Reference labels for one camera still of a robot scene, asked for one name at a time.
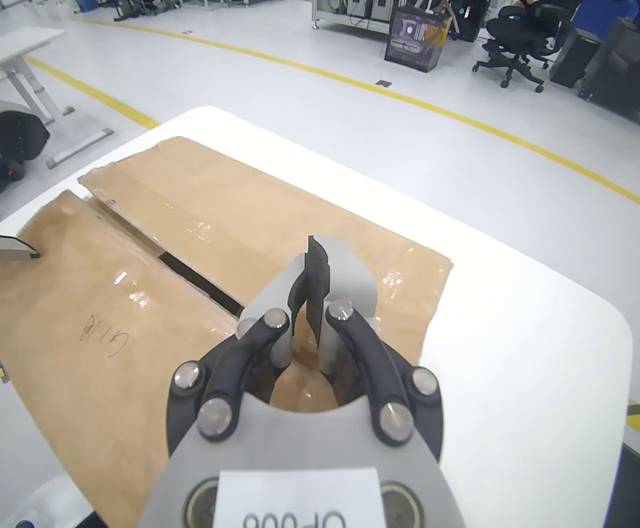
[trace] cardboard sheet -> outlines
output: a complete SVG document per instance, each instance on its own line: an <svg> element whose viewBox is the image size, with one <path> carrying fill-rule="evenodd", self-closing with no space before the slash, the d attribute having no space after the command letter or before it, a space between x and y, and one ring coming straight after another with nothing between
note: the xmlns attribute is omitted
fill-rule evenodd
<svg viewBox="0 0 640 528"><path fill-rule="evenodd" d="M447 257L186 138L80 183L242 304L307 249L308 235L342 239L376 277L380 337L418 362L452 266Z"/></svg>
<svg viewBox="0 0 640 528"><path fill-rule="evenodd" d="M168 461L172 373L236 322L69 192L20 237L42 257L0 262L0 360L87 500L135 527Z"/></svg>

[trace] yellow floor line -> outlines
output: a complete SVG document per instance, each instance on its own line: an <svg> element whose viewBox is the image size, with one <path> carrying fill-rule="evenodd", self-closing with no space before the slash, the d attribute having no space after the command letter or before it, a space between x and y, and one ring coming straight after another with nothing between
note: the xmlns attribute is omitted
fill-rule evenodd
<svg viewBox="0 0 640 528"><path fill-rule="evenodd" d="M636 402L633 400L629 400L629 405L635 405ZM640 431L640 414L632 415L627 417L627 425L636 431Z"/></svg>
<svg viewBox="0 0 640 528"><path fill-rule="evenodd" d="M157 121L154 121L153 119L151 119L149 116L144 115L142 112L139 112L138 110L135 110L134 108L130 107L128 104L125 104L122 101L119 101L118 99L114 99L110 95L107 95L106 93L101 92L100 90L92 86L89 86L88 84L84 84L82 81L78 81L77 79L74 79L70 75L67 75L64 72L61 72L60 70L56 70L55 68L49 66L48 64L45 64L42 61L34 59L33 57L30 57L30 56L26 56L25 58L34 66L40 68L41 70L46 71L48 74L51 74L54 77L57 77L61 81L64 81L67 84L70 84L76 90L80 90L80 92L90 95L94 99L97 99L98 101L105 104L106 106L113 108L116 112L120 112L123 116L128 117L129 119L138 123L138 125L141 125L146 129L151 130L152 128L155 128L160 124Z"/></svg>
<svg viewBox="0 0 640 528"><path fill-rule="evenodd" d="M254 51L251 49L247 49L247 48L243 48L243 47L239 47L239 46L233 46L230 44L224 44L223 42L215 42L213 40L206 40L204 38L197 38L195 36L189 36L189 35L182 35L181 33L172 33L170 31L163 31L162 29L153 29L153 28L143 28L141 26L132 26L130 24L122 24L121 22L103 22L101 20L84 20L84 19L78 19L75 17L56 17L56 16L48 16L48 18L50 19L56 19L56 20L71 20L72 22L83 22L85 24L96 24L99 26L111 26L114 28L126 28L126 29L135 29L136 31L144 31L146 33L152 33L154 35L164 35L164 36L171 36L173 38L180 38L182 40L188 40L190 42L197 42L199 44L205 44L208 46L213 46L213 47L217 47L219 49L225 49L228 51L235 51L237 53L242 53L244 55L249 55L251 57L256 57L258 59L264 59L270 62L274 62L277 64L283 64L285 66L290 66L292 68L296 68L298 70L302 70L305 72L309 72L311 74L315 74L315 75L319 75L321 77L325 77L327 79L333 79L334 81L338 81L340 83L345 83L345 84L350 84L351 86L356 86L357 88L362 88L363 90L367 90L368 92L373 92L373 93L378 93L380 95L384 95L385 97L389 97L391 99L395 99L395 100L399 100L408 104L412 104L414 106L417 106L419 108L428 110L430 112L434 112L438 115L442 115L444 117L448 117L450 119L453 119L455 121L458 121L460 123L464 123L465 125L469 125L471 127L474 127L476 129L482 130L483 132L487 132L488 134L492 134L494 136L497 136L501 139L504 139L506 141L510 141L511 143L514 143L515 145L519 145L520 147L526 148L527 150L530 150L531 152L535 152L536 154L539 154L543 157L546 157L547 159L550 159L551 161L555 161L556 163L559 163L560 165L567 167L568 169L571 169L575 172L577 172L578 174L581 174L597 183L599 183L600 185L605 186L607 189L610 189L616 193L618 193L621 196L624 196L625 198L628 198L629 200L631 200L632 202L635 202L637 204L640 204L640 196L638 196L637 194L632 193L631 191L625 189L624 187L621 187L620 185L607 180L604 176L601 176L600 174L597 174L596 172L587 169L586 167L583 167L582 165L575 163L573 161L571 161L570 159L567 159L565 157L562 157L558 154L556 154L555 152L551 152L550 150L547 150L539 145L536 145L535 143L531 143L530 141L524 140L522 138L519 138L518 136L514 136L513 134L510 134L508 132L505 132L503 130L500 130L496 127L492 127L491 125L488 125L486 123L482 123L481 121L477 121L475 119L472 119L470 117L464 116L462 114L458 114L456 112L453 112L451 110L447 110L445 108L441 108L440 106L436 106L434 104L428 103L428 102L424 102L421 101L419 99L415 99L414 97L409 97L408 95L403 95L401 93L397 93L397 92L392 92L390 90L388 90L387 88L383 88L381 86L376 86L375 84L367 84L367 83L363 83L361 81L357 81L355 79L350 79L349 77L344 77L342 75L338 75L338 74L334 74L331 72L327 72L326 70L321 70L320 68L314 68L313 66L308 66L306 64L302 64L299 62L295 62L295 61L291 61L288 59L283 59L280 57L276 57L274 55L268 55L266 53L261 53L259 51Z"/></svg>

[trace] computer case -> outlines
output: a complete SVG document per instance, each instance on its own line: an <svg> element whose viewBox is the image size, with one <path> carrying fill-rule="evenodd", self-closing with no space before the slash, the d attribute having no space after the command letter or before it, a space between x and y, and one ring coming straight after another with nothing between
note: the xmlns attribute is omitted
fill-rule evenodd
<svg viewBox="0 0 640 528"><path fill-rule="evenodd" d="M448 14L416 11L409 5L397 7L389 23L385 61L421 72L433 70L438 64L450 25Z"/></svg>
<svg viewBox="0 0 640 528"><path fill-rule="evenodd" d="M600 47L600 39L593 33L574 29L554 65L549 70L552 82L573 88L585 75L587 66Z"/></svg>
<svg viewBox="0 0 640 528"><path fill-rule="evenodd" d="M489 9L490 0L451 0L449 3L456 14L459 37L467 42L473 42L482 27L486 11Z"/></svg>

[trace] white label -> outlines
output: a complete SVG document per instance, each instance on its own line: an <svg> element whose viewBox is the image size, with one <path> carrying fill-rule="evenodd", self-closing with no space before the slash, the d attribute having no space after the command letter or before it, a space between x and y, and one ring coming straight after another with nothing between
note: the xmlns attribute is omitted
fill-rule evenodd
<svg viewBox="0 0 640 528"><path fill-rule="evenodd" d="M213 528L385 528L375 468L222 471Z"/></svg>

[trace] desk leg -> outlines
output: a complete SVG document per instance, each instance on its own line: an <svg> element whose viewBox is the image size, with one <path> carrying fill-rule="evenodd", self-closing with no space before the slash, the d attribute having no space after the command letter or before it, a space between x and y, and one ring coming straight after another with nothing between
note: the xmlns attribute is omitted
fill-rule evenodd
<svg viewBox="0 0 640 528"><path fill-rule="evenodd" d="M24 75L24 78L27 79L27 82L31 85L33 93L35 93L38 96L38 99L40 99L40 101L42 102L42 106L44 106L51 117L53 117L53 120L58 123L58 125L65 131L65 134L69 138L74 139L73 131L71 130L71 128L67 127L67 124L65 122L63 122L62 112L53 102L51 96L46 92L44 86L42 86L40 84L40 81L36 79L36 76L33 75L33 72L31 71L31 68L29 68L27 61L24 60L23 57L17 57L13 59L13 61L11 62L11 66L13 66L13 69L16 72Z"/></svg>
<svg viewBox="0 0 640 528"><path fill-rule="evenodd" d="M13 87L18 91L20 96L24 99L24 102L31 108L31 111L42 121L43 123L48 119L44 112L38 106L38 103L32 98L31 94L27 91L24 85L20 82L20 79L16 76L15 72L7 66L3 66L3 70L6 76L11 81Z"/></svg>
<svg viewBox="0 0 640 528"><path fill-rule="evenodd" d="M108 128L104 128L104 129L102 129L102 130L100 130L98 132L95 132L94 134L91 134L88 138L85 138L85 139L79 140L79 141L76 140L75 134L72 131L72 129L69 126L67 126L67 123L65 123L63 121L63 119L64 119L63 115L66 115L67 113L73 112L73 108L67 107L64 110L64 113L61 112L58 109L56 104L51 99L51 96L49 96L49 94L45 91L44 87L40 84L38 79L36 79L36 76L33 74L31 69L29 68L29 65L26 63L26 61L24 60L23 57L18 57L18 58L15 58L15 59L11 60L11 62L9 62L9 64L7 64L5 67L3 67L3 69L6 72L8 72L8 70L14 70L16 73L21 73L22 75L24 75L24 78L31 85L31 87L33 89L33 93L35 93L38 96L38 99L40 99L40 101L42 101L42 105L51 114L52 119L48 119L44 115L44 113L42 112L40 107L38 107L36 102L33 100L33 98L27 92L27 90L25 89L24 85L15 76L15 73L13 73L13 71L11 71L12 76L10 78L11 78L12 83L15 86L16 90L18 90L20 95L24 98L24 100L27 102L27 104L29 104L31 109L42 120L43 123L49 124L49 123L55 121L62 128L62 130L65 133L65 135L74 142L74 146L73 147L68 148L63 152L60 152L56 156L54 156L51 159L47 160L47 166L50 169L54 168L56 165L59 165L63 161L69 159L71 156L73 156L74 154L77 154L81 150L84 150L87 147L89 147L90 145L93 145L94 143L96 143L96 142L106 138L107 136L110 136L111 134L113 134L113 130L108 129Z"/></svg>

